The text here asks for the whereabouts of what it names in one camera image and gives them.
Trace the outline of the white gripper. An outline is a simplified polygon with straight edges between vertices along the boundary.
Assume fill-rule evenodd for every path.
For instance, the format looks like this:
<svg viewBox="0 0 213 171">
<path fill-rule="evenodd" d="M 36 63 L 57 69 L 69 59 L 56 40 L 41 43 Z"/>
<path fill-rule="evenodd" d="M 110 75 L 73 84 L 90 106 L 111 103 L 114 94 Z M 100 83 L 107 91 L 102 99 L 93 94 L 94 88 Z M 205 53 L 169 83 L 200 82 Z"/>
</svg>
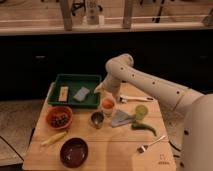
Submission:
<svg viewBox="0 0 213 171">
<path fill-rule="evenodd" d="M 120 95 L 121 80 L 107 75 L 105 79 L 95 88 L 94 92 L 99 93 L 103 90 L 109 92 L 115 99 L 118 99 Z"/>
</svg>

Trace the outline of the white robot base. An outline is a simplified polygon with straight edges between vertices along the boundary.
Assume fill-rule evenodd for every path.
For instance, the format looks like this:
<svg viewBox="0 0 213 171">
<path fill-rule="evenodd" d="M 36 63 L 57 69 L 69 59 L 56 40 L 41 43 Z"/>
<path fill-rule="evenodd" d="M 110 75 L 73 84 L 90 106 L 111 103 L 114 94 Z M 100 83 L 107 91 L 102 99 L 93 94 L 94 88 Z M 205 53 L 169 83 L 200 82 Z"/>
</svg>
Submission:
<svg viewBox="0 0 213 171">
<path fill-rule="evenodd" d="M 213 171 L 213 94 L 198 98 L 189 108 L 180 171 Z"/>
</svg>

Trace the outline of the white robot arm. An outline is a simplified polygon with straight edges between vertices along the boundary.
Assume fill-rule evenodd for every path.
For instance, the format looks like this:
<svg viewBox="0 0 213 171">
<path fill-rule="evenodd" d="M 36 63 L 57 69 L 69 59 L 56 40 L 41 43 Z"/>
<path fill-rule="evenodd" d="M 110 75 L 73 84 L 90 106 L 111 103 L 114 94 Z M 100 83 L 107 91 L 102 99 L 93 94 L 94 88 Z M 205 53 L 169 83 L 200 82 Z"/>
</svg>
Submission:
<svg viewBox="0 0 213 171">
<path fill-rule="evenodd" d="M 134 59 L 130 54 L 109 59 L 105 64 L 107 76 L 94 92 L 105 90 L 117 96 L 121 83 L 125 81 L 182 114 L 200 105 L 205 98 L 204 94 L 196 90 L 136 70 L 133 65 Z"/>
</svg>

